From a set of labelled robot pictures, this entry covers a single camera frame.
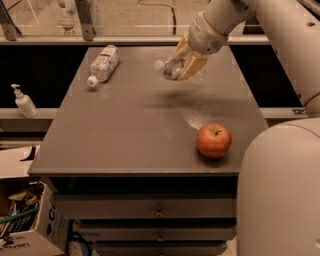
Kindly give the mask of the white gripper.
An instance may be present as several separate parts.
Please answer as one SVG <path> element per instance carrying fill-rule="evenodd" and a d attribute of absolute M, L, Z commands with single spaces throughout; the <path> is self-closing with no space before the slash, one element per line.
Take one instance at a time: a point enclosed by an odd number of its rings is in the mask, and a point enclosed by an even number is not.
<path fill-rule="evenodd" d="M 189 27 L 188 35 L 182 36 L 171 55 L 172 61 L 182 64 L 178 80 L 190 79 L 206 65 L 207 57 L 202 54 L 214 54 L 225 45 L 229 25 L 230 21 L 224 15 L 206 12 L 197 14 Z M 189 53 L 190 47 L 197 53 Z"/>

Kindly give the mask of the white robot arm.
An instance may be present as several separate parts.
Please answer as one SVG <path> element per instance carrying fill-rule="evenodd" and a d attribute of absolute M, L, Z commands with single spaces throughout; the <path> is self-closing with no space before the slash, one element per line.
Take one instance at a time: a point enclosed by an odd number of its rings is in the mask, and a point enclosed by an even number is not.
<path fill-rule="evenodd" d="M 238 180 L 239 256 L 320 256 L 319 0 L 209 0 L 175 50 L 198 71 L 231 31 L 254 17 L 270 42 L 235 56 L 261 107 L 301 107 L 303 119 L 277 124 L 247 148 Z"/>

